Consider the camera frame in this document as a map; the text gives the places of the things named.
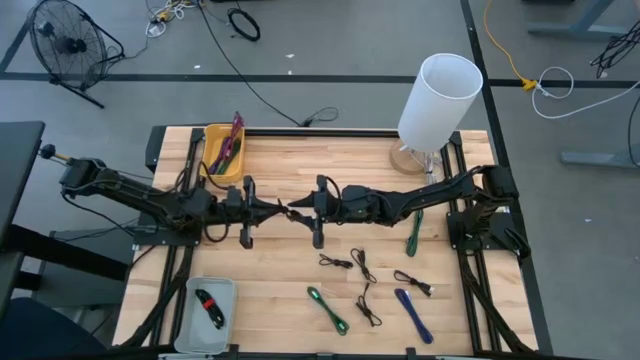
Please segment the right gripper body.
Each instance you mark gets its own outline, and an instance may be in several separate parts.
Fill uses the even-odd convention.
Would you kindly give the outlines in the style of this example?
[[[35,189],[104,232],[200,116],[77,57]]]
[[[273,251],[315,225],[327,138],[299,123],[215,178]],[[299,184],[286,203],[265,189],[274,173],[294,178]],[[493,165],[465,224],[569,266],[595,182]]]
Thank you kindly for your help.
[[[316,249],[324,248],[323,225],[325,223],[343,223],[344,204],[342,193],[337,183],[330,177],[318,175],[316,179],[318,189],[313,210],[316,214],[317,230],[313,232],[313,246]]]

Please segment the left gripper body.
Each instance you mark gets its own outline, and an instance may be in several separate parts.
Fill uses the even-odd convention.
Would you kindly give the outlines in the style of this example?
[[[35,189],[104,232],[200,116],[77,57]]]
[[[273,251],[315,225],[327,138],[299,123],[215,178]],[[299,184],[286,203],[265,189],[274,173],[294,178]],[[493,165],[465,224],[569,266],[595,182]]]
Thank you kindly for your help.
[[[241,223],[240,245],[244,249],[252,249],[253,238],[250,227],[254,220],[252,206],[254,205],[255,182],[249,175],[243,178],[243,190],[245,197],[242,197],[240,191],[234,186],[230,186],[227,191],[227,198],[221,203],[221,218],[225,226],[222,240],[225,240],[228,236],[231,224]]]

